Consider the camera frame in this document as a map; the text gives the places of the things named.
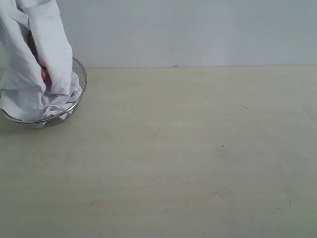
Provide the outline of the white t-shirt red lettering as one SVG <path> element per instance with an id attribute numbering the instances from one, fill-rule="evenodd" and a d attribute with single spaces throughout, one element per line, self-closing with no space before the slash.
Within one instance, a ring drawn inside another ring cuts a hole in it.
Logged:
<path id="1" fill-rule="evenodd" d="M 79 102 L 83 88 L 56 1 L 1 1 L 0 41 L 7 62 L 0 81 L 5 113 L 21 121 L 42 120 Z"/>

